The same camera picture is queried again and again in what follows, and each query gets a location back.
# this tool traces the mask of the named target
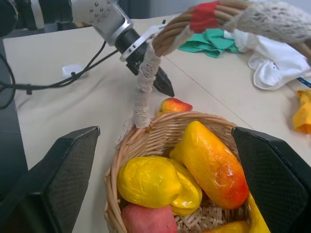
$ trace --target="yellow cloth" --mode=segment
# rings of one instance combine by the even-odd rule
[[[293,118],[295,130],[311,133],[311,90],[297,91],[300,109]]]

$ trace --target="white cloth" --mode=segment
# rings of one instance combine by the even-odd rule
[[[248,65],[257,87],[276,90],[298,77],[311,77],[307,59],[289,45],[239,30],[232,37],[239,51],[254,51]]]

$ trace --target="basket handle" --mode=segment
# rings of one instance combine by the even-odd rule
[[[160,57],[178,48],[194,33],[212,27],[239,29],[288,43],[311,59],[311,16],[288,3],[222,0],[192,7],[173,19],[147,48],[135,95],[133,122],[137,128],[150,124],[148,100]]]

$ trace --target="beige table surface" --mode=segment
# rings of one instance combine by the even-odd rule
[[[135,20],[138,32],[162,18]],[[103,39],[84,28],[4,41],[7,59],[18,83],[48,84],[62,80],[62,66],[86,65]],[[107,46],[101,57],[112,52]],[[54,90],[18,91],[17,114],[29,169],[40,161],[55,140],[76,129],[98,125],[98,139],[88,190],[74,233],[107,232],[103,216],[104,174],[110,166],[114,142],[131,117],[136,78],[116,54],[91,70],[88,77]],[[161,66],[171,79],[176,97],[194,110],[220,115],[239,126],[284,139],[311,165],[311,138],[295,132],[292,117],[299,102],[292,88],[268,92],[255,88],[247,66],[249,54],[223,54],[214,59],[199,53],[175,51]],[[154,114],[166,96],[154,91]]]

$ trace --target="yellow mango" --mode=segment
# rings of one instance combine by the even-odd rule
[[[269,228],[264,221],[256,203],[251,194],[247,198],[247,207],[251,216],[251,228],[249,233],[270,233]]]
[[[170,159],[150,156],[133,158],[121,167],[117,187],[128,202],[161,208],[178,197],[182,184]]]
[[[297,131],[311,133],[311,90],[297,91],[300,99],[300,109],[293,117],[294,128]]]
[[[225,209],[235,209],[249,190],[243,168],[227,146],[199,121],[190,123],[170,158],[185,165],[208,197]]]
[[[171,208],[175,215],[187,216],[199,208],[202,200],[202,189],[185,167],[173,159],[171,159],[171,163],[176,168],[182,185],[178,197],[171,203]]]
[[[246,221],[237,221],[202,233],[249,233],[249,224]]]

